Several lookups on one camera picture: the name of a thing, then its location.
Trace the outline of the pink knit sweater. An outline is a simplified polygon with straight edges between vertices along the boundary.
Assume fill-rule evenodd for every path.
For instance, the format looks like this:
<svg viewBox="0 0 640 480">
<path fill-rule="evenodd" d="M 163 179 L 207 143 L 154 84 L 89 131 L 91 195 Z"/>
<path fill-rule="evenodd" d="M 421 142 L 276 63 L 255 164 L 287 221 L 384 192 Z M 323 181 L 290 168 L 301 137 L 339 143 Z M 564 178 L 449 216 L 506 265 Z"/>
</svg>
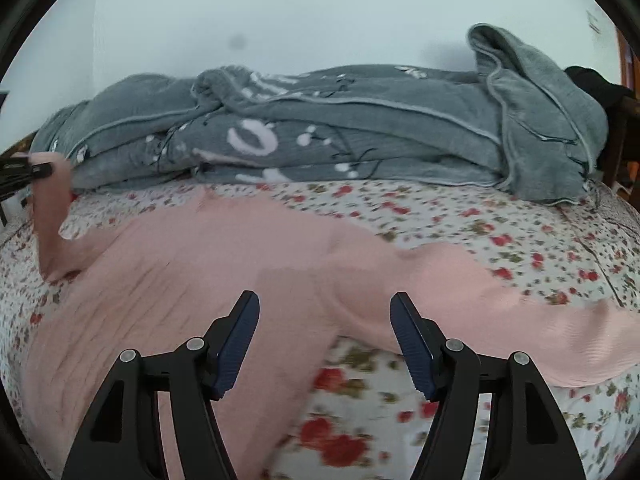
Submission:
<svg viewBox="0 0 640 480">
<path fill-rule="evenodd" d="M 38 325 L 23 366 L 25 427 L 40 460 L 63 471 L 76 431 L 119 353 L 175 349 L 256 292 L 260 315 L 238 381 L 217 419 L 236 473 L 258 476 L 341 336 L 398 348 L 390 298 L 406 292 L 424 318 L 474 351 L 528 353 L 551 385 L 600 384 L 639 361 L 639 318 L 601 301 L 540 304 L 465 249 L 399 249 L 366 229 L 259 197 L 202 188 L 190 202 L 66 240 L 70 165 L 32 186 L 40 273 L 70 279 Z"/>
</svg>

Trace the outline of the white wall switch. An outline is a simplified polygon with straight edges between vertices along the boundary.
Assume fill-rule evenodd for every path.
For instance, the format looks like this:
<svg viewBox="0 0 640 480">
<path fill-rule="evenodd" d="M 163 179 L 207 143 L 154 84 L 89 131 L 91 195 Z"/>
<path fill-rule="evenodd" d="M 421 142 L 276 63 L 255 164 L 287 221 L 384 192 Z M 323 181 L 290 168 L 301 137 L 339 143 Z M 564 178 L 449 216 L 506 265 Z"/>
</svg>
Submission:
<svg viewBox="0 0 640 480">
<path fill-rule="evenodd" d="M 596 11 L 587 11 L 587 21 L 589 28 L 595 35 L 602 34 L 601 15 Z"/>
</svg>

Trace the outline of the black garment on rail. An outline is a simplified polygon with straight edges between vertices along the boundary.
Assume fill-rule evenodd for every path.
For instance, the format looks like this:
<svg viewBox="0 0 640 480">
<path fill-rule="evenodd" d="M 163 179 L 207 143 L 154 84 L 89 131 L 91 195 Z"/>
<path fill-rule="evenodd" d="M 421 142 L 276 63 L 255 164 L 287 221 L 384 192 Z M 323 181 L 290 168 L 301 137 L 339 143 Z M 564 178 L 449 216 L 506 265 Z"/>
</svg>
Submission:
<svg viewBox="0 0 640 480">
<path fill-rule="evenodd" d="M 592 68 L 570 66 L 564 72 L 578 88 L 595 99 L 606 114 L 618 110 L 624 99 L 634 98 L 634 92 L 621 84 L 612 84 Z"/>
</svg>

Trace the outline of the orange wooden door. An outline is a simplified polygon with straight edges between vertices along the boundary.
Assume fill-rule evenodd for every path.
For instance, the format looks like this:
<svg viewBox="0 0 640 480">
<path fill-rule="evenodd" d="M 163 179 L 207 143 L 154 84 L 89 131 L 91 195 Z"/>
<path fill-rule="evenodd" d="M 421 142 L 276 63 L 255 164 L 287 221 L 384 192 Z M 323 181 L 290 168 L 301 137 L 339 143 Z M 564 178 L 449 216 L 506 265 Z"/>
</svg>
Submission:
<svg viewBox="0 0 640 480">
<path fill-rule="evenodd" d="M 639 95 L 639 59 L 631 49 L 623 33 L 617 29 L 617 41 L 620 48 L 620 73 L 622 85 Z"/>
</svg>

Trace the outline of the grey floral quilt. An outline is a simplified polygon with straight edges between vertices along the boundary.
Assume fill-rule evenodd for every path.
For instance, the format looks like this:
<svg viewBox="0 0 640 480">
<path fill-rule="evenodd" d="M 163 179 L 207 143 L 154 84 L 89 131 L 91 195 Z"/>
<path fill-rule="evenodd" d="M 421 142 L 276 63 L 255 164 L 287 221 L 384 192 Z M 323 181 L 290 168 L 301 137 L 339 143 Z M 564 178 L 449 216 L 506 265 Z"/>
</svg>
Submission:
<svg viewBox="0 0 640 480">
<path fill-rule="evenodd" d="M 56 112 L 32 149 L 65 156 L 78 190 L 188 172 L 216 183 L 403 180 L 541 203 L 582 198 L 608 135 L 603 108 L 507 30 L 477 24 L 468 40 L 472 72 L 229 65 L 192 78 L 132 75 Z"/>
</svg>

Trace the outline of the floral bed sheet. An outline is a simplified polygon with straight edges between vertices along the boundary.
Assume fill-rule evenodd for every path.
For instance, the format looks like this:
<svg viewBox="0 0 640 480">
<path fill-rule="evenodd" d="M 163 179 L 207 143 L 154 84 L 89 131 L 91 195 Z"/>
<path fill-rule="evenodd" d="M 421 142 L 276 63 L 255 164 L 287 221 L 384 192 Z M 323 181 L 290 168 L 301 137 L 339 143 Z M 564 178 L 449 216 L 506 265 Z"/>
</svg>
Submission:
<svg viewBox="0 0 640 480">
<path fill-rule="evenodd" d="M 63 235 L 182 204 L 194 188 L 181 182 L 84 195 L 72 206 Z M 552 306 L 612 299 L 639 313 L 638 217 L 598 186 L 577 206 L 551 207 L 474 186 L 343 181 L 214 189 L 221 196 L 270 195 L 293 209 L 349 218 L 398 247 L 459 244 L 503 283 Z M 40 278 L 27 209 L 10 215 L 13 221 L 1 225 L 1 380 L 20 418 L 23 351 L 43 315 L 60 304 L 63 286 Z M 623 466 L 639 434 L 639 367 L 598 386 L 553 394 L 587 479 L 605 479 Z M 339 339 L 262 478 L 408 479 L 434 414 L 400 359 Z"/>
</svg>

